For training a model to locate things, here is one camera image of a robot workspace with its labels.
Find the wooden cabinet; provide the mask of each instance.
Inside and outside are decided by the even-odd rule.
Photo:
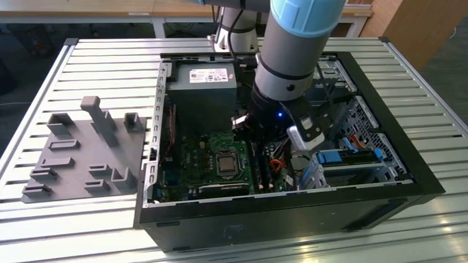
[[[418,70],[468,14],[468,0],[373,0],[372,11],[360,36],[388,37]]]

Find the aluminum table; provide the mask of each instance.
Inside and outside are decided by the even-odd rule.
[[[468,128],[393,45],[377,38],[330,38],[325,51],[352,53],[446,193],[376,228],[164,254],[132,228],[134,195],[20,202],[50,113],[89,118],[80,99],[96,95],[114,118],[129,111],[149,118],[158,54],[209,51],[197,38],[82,39],[62,47],[0,160],[0,262],[466,261]]]

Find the power supply label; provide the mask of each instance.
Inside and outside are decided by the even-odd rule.
[[[226,68],[190,70],[190,83],[228,82]]]

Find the sticker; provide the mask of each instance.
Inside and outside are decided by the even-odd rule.
[[[149,13],[129,13],[129,15],[149,15]]]
[[[190,70],[190,83],[228,82],[226,68]]]
[[[292,186],[292,184],[293,184],[293,179],[292,179],[292,177],[290,176],[285,176],[285,182]]]

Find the cpu socket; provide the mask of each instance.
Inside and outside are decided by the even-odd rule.
[[[216,171],[222,179],[229,180],[238,174],[237,152],[226,151],[216,154]]]

